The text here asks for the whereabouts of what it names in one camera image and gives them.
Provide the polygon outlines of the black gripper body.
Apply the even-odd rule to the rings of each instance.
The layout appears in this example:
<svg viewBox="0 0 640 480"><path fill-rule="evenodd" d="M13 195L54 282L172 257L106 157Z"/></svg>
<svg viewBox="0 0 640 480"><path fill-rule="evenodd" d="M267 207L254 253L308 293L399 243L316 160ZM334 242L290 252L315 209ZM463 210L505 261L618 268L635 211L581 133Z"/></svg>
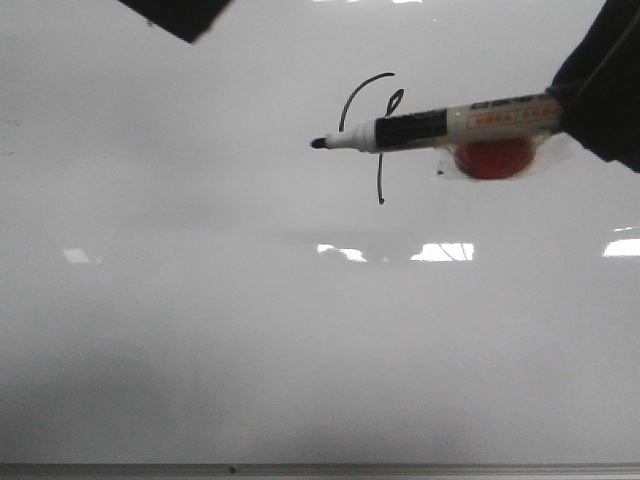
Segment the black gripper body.
<svg viewBox="0 0 640 480"><path fill-rule="evenodd" d="M639 171L639 3L607 1L546 89L560 129L605 162Z"/></svg>

